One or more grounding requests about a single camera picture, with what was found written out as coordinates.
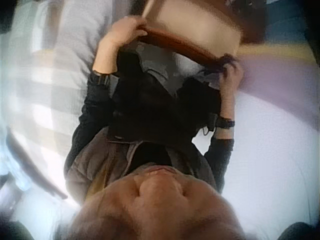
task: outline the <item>mouth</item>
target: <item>mouth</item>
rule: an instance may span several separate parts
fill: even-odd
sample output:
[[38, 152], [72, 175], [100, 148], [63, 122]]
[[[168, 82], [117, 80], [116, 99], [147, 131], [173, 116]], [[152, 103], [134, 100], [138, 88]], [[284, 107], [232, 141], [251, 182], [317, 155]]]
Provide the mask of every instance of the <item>mouth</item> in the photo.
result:
[[159, 171], [159, 170], [165, 170], [169, 173], [177, 174], [177, 171], [173, 167], [161, 166], [161, 165], [147, 167], [143, 172], [145, 174], [148, 174], [148, 173], [152, 173], [152, 172]]

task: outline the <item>wristwatch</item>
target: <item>wristwatch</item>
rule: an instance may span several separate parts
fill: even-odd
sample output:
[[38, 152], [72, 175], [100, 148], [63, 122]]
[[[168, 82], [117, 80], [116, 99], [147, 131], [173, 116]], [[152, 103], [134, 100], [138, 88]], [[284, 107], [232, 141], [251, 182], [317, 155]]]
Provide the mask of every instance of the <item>wristwatch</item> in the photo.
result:
[[218, 114], [209, 113], [209, 121], [208, 121], [208, 130], [214, 131], [215, 128], [221, 128], [221, 129], [230, 129], [235, 126], [236, 122], [219, 116]]
[[91, 81], [93, 84], [98, 86], [99, 85], [108, 86], [109, 80], [110, 80], [110, 74], [100, 73], [95, 70], [93, 70], [92, 72], [93, 74], [92, 74]]

